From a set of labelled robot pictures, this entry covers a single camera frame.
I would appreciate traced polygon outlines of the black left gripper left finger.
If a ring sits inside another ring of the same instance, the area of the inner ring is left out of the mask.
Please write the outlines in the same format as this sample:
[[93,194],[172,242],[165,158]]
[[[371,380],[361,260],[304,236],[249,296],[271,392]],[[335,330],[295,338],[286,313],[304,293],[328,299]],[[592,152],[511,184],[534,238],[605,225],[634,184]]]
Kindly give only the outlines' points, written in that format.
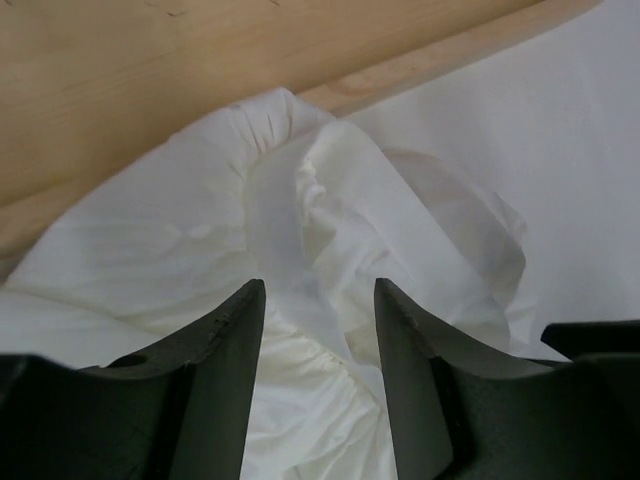
[[236,479],[266,305],[252,280],[105,367],[1,359],[5,479]]

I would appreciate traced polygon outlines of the white ruffled skirt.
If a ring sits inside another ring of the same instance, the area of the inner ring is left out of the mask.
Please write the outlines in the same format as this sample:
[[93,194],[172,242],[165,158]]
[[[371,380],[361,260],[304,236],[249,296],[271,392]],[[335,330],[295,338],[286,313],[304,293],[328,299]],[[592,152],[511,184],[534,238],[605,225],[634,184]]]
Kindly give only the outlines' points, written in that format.
[[392,479],[376,280],[532,356],[525,239],[455,165],[274,90],[174,134],[52,224],[2,286],[1,348],[103,365],[260,278],[242,477]]

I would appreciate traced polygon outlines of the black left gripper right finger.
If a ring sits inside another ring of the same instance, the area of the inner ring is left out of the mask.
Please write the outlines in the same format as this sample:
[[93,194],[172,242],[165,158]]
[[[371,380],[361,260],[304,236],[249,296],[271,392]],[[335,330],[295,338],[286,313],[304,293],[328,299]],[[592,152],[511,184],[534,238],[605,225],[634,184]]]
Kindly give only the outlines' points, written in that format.
[[393,282],[374,292],[402,479],[635,479],[639,324],[551,324],[558,361],[490,347]]

